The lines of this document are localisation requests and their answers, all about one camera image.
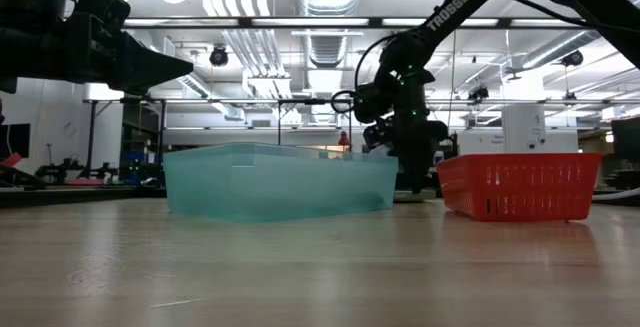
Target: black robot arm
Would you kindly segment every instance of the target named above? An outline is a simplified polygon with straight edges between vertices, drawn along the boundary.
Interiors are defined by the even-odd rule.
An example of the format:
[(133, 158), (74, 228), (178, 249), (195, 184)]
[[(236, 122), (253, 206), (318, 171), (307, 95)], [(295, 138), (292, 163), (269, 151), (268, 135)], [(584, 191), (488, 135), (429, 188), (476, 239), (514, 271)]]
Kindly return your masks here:
[[(413, 181), (414, 192), (422, 188), (421, 181), (432, 165), (434, 150), (448, 135), (444, 123), (427, 120), (430, 111), (426, 107), (424, 85), (435, 78), (423, 68), (438, 45), (487, 1), (445, 0), (420, 26), (387, 38), (390, 42), (380, 56), (373, 83), (359, 85), (358, 68), (355, 92), (340, 93), (354, 97), (353, 111), (360, 122), (375, 122), (364, 132), (368, 147), (373, 149), (382, 144), (391, 147), (391, 153), (399, 158), (405, 174)], [(575, 9), (586, 22), (567, 20), (593, 26), (640, 67), (640, 35), (634, 30), (640, 25), (640, 10), (631, 2), (552, 1)], [(383, 120), (381, 116), (391, 110), (394, 114)]]
[(193, 71), (193, 64), (154, 52), (123, 31), (124, 0), (0, 0), (0, 91), (18, 77), (106, 83), (132, 95)]

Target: red basket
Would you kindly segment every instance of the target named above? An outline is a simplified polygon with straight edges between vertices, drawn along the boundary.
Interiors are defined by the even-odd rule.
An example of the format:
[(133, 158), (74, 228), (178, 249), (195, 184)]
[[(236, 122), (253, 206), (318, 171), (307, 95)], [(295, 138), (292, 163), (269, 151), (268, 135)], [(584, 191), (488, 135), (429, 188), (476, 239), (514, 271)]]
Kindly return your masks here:
[(479, 221), (582, 220), (599, 153), (468, 155), (437, 164), (445, 205)]

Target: translucent plastic bin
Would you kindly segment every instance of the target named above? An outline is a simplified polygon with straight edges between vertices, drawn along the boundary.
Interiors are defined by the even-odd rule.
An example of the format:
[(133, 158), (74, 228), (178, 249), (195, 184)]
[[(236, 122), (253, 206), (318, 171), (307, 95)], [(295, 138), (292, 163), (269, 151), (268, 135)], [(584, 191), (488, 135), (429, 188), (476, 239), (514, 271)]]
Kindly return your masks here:
[(164, 170), (172, 212), (263, 222), (390, 209), (398, 160), (233, 143), (168, 153)]

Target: table surface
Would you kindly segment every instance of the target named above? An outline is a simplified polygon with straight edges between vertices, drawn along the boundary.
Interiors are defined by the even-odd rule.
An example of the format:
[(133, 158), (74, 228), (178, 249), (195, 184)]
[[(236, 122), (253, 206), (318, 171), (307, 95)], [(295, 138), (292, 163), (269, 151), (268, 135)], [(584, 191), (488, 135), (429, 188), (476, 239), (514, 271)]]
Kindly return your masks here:
[(283, 223), (166, 201), (0, 210), (5, 326), (637, 326), (640, 209), (481, 223), (441, 202)]

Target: wooden table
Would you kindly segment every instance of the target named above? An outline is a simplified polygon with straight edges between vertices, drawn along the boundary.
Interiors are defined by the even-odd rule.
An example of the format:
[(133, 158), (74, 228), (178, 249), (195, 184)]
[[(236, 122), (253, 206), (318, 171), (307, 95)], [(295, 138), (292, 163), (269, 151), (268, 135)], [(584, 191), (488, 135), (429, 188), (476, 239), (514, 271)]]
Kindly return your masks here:
[(637, 326), (640, 209), (480, 223), (436, 202), (285, 223), (164, 200), (0, 210), (3, 326)]

